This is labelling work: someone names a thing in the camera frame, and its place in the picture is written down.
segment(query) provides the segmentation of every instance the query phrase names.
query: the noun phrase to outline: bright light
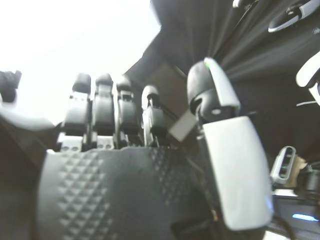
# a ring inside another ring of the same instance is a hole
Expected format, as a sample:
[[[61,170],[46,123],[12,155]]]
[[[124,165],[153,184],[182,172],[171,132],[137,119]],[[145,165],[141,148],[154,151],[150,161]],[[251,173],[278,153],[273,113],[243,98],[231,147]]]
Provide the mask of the bright light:
[[[160,31],[150,0],[8,0],[0,71],[22,72],[16,110],[63,120],[78,73],[125,73]]]
[[[311,221],[311,222],[319,222],[318,219],[315,219],[313,216],[308,216],[304,214],[293,214],[292,217],[294,219],[301,219],[301,220],[306,220],[306,221]]]

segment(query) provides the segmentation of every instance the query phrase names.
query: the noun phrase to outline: textured palm pad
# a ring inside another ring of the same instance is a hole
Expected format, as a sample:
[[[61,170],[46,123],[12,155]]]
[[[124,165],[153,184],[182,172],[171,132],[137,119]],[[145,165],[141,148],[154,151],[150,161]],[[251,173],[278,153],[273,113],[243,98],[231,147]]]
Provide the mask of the textured palm pad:
[[[178,150],[48,152],[36,231],[39,240],[174,240],[173,224],[208,211]]]

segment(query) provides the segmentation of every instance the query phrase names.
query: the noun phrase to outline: blue light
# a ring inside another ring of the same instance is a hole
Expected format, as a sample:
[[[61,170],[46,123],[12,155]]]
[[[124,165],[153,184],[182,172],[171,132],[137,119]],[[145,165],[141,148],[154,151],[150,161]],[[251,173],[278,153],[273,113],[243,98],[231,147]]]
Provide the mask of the blue light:
[[[306,220],[306,221],[311,221],[311,222],[319,222],[318,219],[315,219],[313,216],[308,216],[304,214],[293,214],[292,217],[294,219],[301,219],[301,220]]]

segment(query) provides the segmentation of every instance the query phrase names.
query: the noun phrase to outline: diamond textured grip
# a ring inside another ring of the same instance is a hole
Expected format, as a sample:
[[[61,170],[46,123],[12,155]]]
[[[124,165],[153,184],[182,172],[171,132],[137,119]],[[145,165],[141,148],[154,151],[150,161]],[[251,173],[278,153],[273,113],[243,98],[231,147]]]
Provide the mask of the diamond textured grip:
[[[183,155],[151,147],[48,152],[36,209],[39,240],[173,240],[208,216]]]

